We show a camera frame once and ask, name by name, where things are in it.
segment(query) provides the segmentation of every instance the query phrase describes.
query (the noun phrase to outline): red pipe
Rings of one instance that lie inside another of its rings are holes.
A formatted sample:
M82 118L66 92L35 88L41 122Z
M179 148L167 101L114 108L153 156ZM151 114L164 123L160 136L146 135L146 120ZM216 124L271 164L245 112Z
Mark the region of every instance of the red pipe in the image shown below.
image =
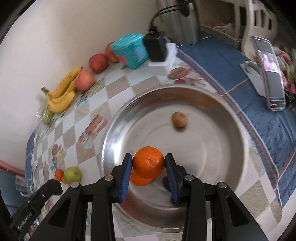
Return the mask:
M7 170L9 172L13 172L14 174L20 175L20 176L25 176L25 171L18 169L14 166L11 166L3 161L0 160L0 168Z

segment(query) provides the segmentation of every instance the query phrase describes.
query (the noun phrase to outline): stainless steel basin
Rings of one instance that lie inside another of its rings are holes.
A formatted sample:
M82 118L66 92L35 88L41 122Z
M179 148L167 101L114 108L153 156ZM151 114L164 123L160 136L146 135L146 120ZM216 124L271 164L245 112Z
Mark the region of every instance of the stainless steel basin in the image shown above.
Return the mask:
M188 125L173 127L171 115L181 111ZM127 102L109 123L102 146L102 175L132 155L153 146L201 181L226 182L232 190L246 170L247 145L242 125L219 96L188 85L163 85ZM176 207L162 184L165 171L146 186L131 182L125 201L118 205L133 222L159 232L181 232L186 207Z

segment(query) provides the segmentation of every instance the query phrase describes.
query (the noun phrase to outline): white wall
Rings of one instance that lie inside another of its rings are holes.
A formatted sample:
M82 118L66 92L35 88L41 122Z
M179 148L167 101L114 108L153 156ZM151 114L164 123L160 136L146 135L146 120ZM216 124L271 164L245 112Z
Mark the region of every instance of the white wall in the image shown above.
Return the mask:
M131 32L146 33L152 0L37 0L0 45L0 159L24 169L35 114L74 67Z

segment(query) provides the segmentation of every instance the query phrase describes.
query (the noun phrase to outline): bunch of bananas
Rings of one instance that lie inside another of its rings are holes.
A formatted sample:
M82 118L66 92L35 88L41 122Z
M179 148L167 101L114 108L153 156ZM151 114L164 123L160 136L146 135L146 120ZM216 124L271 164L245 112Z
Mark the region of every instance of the bunch of bananas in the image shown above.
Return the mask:
M74 79L82 69L83 67L78 67L71 70L52 93L45 87L41 89L46 94L47 105L51 112L61 113L72 103L75 97Z

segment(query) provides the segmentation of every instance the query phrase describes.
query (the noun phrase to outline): teal plastic container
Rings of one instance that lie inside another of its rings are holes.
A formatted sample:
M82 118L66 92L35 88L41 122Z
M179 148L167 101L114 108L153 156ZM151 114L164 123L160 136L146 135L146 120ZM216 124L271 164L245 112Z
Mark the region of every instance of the teal plastic container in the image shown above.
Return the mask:
M121 63L135 69L149 58L143 37L143 34L127 34L111 44L110 48Z

